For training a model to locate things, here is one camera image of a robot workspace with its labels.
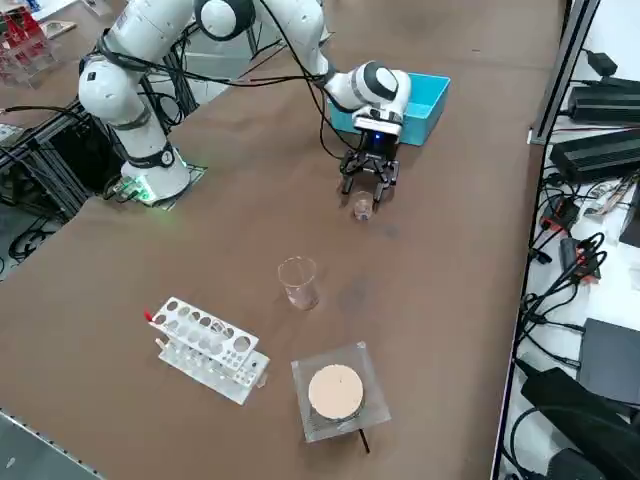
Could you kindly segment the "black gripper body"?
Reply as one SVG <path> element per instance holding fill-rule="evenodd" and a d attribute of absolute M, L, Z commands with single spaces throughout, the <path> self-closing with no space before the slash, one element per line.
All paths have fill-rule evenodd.
<path fill-rule="evenodd" d="M 352 156 L 373 154 L 386 161 L 394 161 L 399 146 L 397 135 L 376 130 L 362 130 L 359 146 L 350 152 Z"/>

